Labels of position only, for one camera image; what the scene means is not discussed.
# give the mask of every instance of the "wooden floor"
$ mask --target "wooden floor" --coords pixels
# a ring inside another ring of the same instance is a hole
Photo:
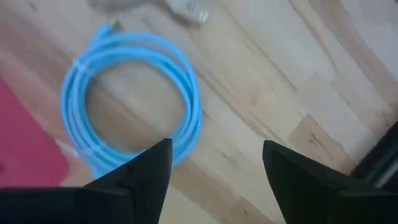
[[[0,2],[0,74],[64,148],[71,165],[64,185],[92,180],[69,153],[58,93],[71,60],[106,19],[99,8],[82,0]],[[155,4],[118,13],[124,30],[175,42],[197,73],[204,125],[173,170],[160,223],[283,223],[262,165],[263,140],[352,170],[397,120],[398,4],[220,0],[210,9],[203,27]],[[167,136],[183,110],[174,86],[139,63],[99,74],[87,105],[100,135],[123,150]]]

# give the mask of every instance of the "blue cable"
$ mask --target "blue cable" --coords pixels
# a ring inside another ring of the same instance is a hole
[[[162,52],[139,45],[157,44],[180,61],[174,62]],[[185,111],[173,139],[173,165],[179,164],[192,150],[201,129],[201,105],[195,72],[181,50],[160,36],[146,33],[116,33],[110,24],[103,24],[93,36],[89,47],[74,61],[65,75],[60,92],[60,111],[66,132],[79,155],[99,178],[118,168],[138,153],[119,152],[107,145],[95,132],[88,119],[85,92],[92,77],[112,65],[137,60],[163,71],[181,91]]]

